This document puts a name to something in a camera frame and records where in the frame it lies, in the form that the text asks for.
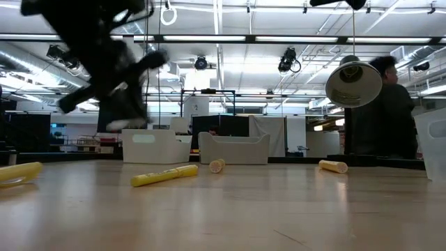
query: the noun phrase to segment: man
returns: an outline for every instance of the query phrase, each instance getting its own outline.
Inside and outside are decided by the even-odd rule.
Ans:
[[[370,62],[383,78],[383,88],[369,104],[352,109],[352,152],[415,159],[417,139],[412,117],[414,103],[409,92],[397,84],[398,76],[392,56]]]

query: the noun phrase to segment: lamp shade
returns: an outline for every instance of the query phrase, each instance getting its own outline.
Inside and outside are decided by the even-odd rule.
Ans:
[[[325,85],[325,92],[333,104],[354,108],[373,101],[382,87],[383,80],[373,66],[351,61],[333,71]]]

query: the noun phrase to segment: white plastic box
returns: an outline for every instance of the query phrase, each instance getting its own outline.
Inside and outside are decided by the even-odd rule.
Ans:
[[[415,117],[427,178],[446,181],[446,108]]]

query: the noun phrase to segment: wooden table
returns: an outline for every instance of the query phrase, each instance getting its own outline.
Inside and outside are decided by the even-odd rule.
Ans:
[[[446,189],[423,171],[228,166],[140,188],[172,167],[45,164],[0,190],[0,250],[445,250]]]

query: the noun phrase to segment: yellow marker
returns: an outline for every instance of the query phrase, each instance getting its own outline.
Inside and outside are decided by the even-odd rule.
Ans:
[[[139,187],[160,181],[167,181],[173,178],[181,178],[188,176],[196,176],[198,174],[198,167],[196,165],[188,165],[185,167],[177,167],[158,174],[142,174],[132,178],[130,181],[132,186]]]
[[[223,170],[225,166],[226,163],[223,159],[214,160],[209,164],[209,170],[214,174],[218,174]]]
[[[42,171],[42,163],[32,162],[0,168],[0,187],[21,185],[26,183]]]
[[[344,162],[321,160],[319,167],[339,174],[345,174],[348,171],[348,166]]]

